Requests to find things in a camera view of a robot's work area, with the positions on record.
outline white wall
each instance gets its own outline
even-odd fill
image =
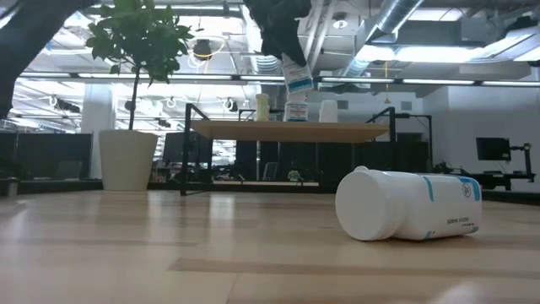
[[[312,122],[318,122],[319,109],[323,100],[347,100],[348,110],[339,110],[338,119],[340,122],[366,122],[374,114],[380,113],[389,106],[394,106],[397,113],[406,112],[409,114],[423,114],[424,103],[422,99],[416,98],[414,93],[390,93],[391,104],[385,103],[386,93],[372,94],[347,93],[336,95],[328,92],[311,92],[308,95],[309,119]],[[411,101],[413,103],[412,111],[402,111],[402,101]],[[380,118],[380,123],[387,123],[388,118]],[[398,119],[396,122],[399,133],[426,133],[427,130],[416,119]],[[381,136],[378,140],[388,140],[388,136]]]
[[[536,80],[538,71],[523,80]],[[509,138],[512,145],[532,144],[532,170],[540,174],[540,90],[522,88],[449,87],[424,99],[426,113],[434,115],[434,157],[470,172],[524,171],[524,154],[512,153],[512,162],[480,161],[476,138]],[[513,181],[514,190],[540,192],[535,183]]]

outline ceiling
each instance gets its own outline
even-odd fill
[[[223,1],[204,0],[164,0],[156,3],[186,5],[200,9],[213,5],[219,9]],[[240,0],[227,0],[232,8],[241,5]],[[313,0],[314,6],[324,6],[325,1]],[[511,0],[425,0],[410,21],[441,21],[447,24],[460,22],[469,17],[478,19],[489,18],[494,25],[484,25],[489,35],[500,35],[504,24],[499,16],[516,10],[536,5],[537,1],[511,1]],[[348,26],[343,29],[328,28],[327,36],[322,43],[323,53],[318,57],[314,73],[320,71],[338,71],[346,67],[358,51],[355,46],[355,37],[359,32],[362,20],[375,16],[381,7],[381,0],[348,0],[339,1],[336,12],[346,13]],[[219,50],[210,61],[199,62],[193,57],[180,58],[182,73],[210,73],[210,74],[249,74],[254,73],[253,59],[256,54],[246,36],[246,24],[242,19],[208,16],[200,9],[202,16],[184,16],[181,22],[191,25],[194,29],[204,29],[196,33],[196,39],[210,39],[213,50]],[[81,12],[66,21],[64,27],[54,39],[44,48],[44,51],[30,64],[28,71],[34,72],[63,72],[63,73],[107,73],[111,65],[100,59],[93,60],[89,50],[84,47],[89,37],[87,24],[95,22],[96,16],[88,12]],[[308,41],[309,29],[316,26],[316,20],[311,15],[302,19],[299,29],[299,38],[302,46]],[[373,62],[366,72],[372,77],[400,77],[400,78],[429,78],[429,79],[520,79],[526,76],[529,67],[524,62],[489,62],[485,64],[459,63],[428,63],[428,62],[400,62],[390,61],[385,65],[382,62]],[[124,73],[129,73],[129,67],[123,67]],[[115,84],[119,96],[119,117],[126,117],[128,112],[123,107],[123,101],[131,96],[132,86],[129,83]],[[373,85],[368,91],[379,92],[385,90],[385,85]],[[234,119],[237,113],[226,110],[223,101],[236,100],[240,108],[251,108],[255,105],[255,95],[264,91],[261,85],[200,85],[200,84],[153,84],[151,87],[141,85],[136,128],[142,130],[171,131],[181,130],[180,123],[174,123],[172,128],[160,127],[156,121],[144,119],[145,117],[163,117],[171,122],[183,118],[184,107],[187,102],[196,103],[203,111],[212,117]],[[391,90],[411,91],[417,95],[426,94],[425,87],[395,86]],[[60,119],[67,113],[55,109],[51,105],[51,96],[64,99],[75,106],[82,107],[84,99],[84,83],[81,82],[46,82],[46,81],[20,81],[17,83],[14,96],[15,113],[19,115],[48,116],[48,118],[31,118],[40,128],[68,130],[75,132],[80,124],[80,118],[74,115],[71,119]],[[124,128],[126,124],[119,122],[118,127]]]

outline tree trunk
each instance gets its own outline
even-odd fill
[[[135,109],[137,108],[137,88],[138,82],[141,76],[141,68],[137,68],[135,72],[135,82],[133,83],[133,97],[132,97],[132,106],[129,108],[129,130],[133,130],[133,123],[135,121]]]

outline wooden plank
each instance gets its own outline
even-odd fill
[[[194,121],[206,138],[307,143],[363,143],[389,130],[379,123]]]

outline white column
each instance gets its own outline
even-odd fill
[[[90,177],[101,178],[99,134],[116,124],[116,97],[112,84],[86,84],[84,90],[81,133],[92,133],[94,144],[90,163]]]

